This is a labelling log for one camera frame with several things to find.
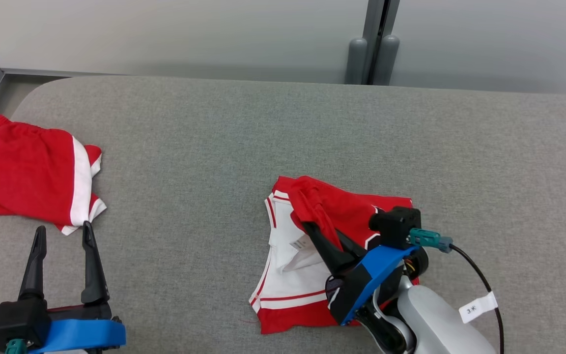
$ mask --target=clothing tag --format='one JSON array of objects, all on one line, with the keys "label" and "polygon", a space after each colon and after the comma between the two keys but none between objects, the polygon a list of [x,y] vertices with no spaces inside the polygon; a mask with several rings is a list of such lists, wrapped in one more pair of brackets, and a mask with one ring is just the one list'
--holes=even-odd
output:
[{"label": "clothing tag", "polygon": [[469,323],[474,319],[478,318],[481,314],[488,312],[490,310],[494,310],[497,308],[497,299],[492,292],[489,292],[488,295],[480,298],[476,298],[475,300],[469,302],[462,307],[460,307],[460,316],[462,317],[463,323]]},{"label": "clothing tag", "polygon": [[310,236],[305,234],[302,235],[301,238],[291,242],[290,245],[297,249],[297,251],[301,251],[301,249],[305,249],[307,247],[313,247],[314,243],[311,241]]}]

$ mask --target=red and white jersey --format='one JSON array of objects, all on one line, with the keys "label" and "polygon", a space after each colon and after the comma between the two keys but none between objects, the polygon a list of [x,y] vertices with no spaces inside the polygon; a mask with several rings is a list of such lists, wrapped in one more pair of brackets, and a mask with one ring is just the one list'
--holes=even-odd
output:
[{"label": "red and white jersey", "polygon": [[64,130],[0,115],[0,215],[53,222],[69,235],[106,209],[91,192],[101,157]]},{"label": "red and white jersey", "polygon": [[[270,251],[249,302],[261,322],[261,333],[269,334],[294,325],[337,325],[324,293],[331,273],[299,222],[316,222],[325,235],[325,230],[335,227],[367,247],[377,235],[368,228],[377,208],[411,207],[411,200],[357,195],[310,177],[279,177],[265,206],[270,219]],[[301,213],[296,206],[303,209]]]}]

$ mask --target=gray wall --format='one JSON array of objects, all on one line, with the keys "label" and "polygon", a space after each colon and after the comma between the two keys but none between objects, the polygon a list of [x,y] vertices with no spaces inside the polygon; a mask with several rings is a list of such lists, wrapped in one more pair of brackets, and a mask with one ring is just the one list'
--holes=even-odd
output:
[{"label": "gray wall", "polygon": [[400,0],[391,85],[566,93],[566,0]]},{"label": "gray wall", "polygon": [[0,0],[0,67],[342,83],[368,0]]}]

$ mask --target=gray fabric cushion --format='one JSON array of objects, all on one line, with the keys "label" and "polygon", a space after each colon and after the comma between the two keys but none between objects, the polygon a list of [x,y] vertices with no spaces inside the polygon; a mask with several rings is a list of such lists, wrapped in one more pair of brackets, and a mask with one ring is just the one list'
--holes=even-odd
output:
[{"label": "gray fabric cushion", "polygon": [[[412,197],[489,278],[508,353],[566,353],[566,96],[108,76],[48,83],[12,119],[104,150],[94,227],[124,352],[377,352],[359,327],[259,334],[263,199],[311,175]],[[40,224],[0,217],[0,302]],[[48,233],[47,301],[78,304],[81,233]],[[423,284],[451,305],[485,294],[458,254],[429,253]],[[474,325],[497,346],[492,312]]]}]

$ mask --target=blue bracket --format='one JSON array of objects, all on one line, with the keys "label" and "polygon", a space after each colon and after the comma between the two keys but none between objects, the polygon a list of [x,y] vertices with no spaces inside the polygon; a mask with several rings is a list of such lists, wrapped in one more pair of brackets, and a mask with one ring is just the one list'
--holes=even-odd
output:
[{"label": "blue bracket", "polygon": [[411,255],[411,253],[418,248],[418,246],[412,246],[407,249],[396,249],[386,246],[377,246],[368,251],[356,267],[363,266],[372,279],[366,284],[366,287],[364,287],[360,296],[355,300],[355,304],[340,325],[346,325],[353,320],[355,311],[362,307],[364,302],[372,296],[375,289],[395,270],[399,262],[401,262],[403,258]]},{"label": "blue bracket", "polygon": [[111,320],[53,321],[45,345],[29,353],[120,347],[126,345],[126,327]]}]

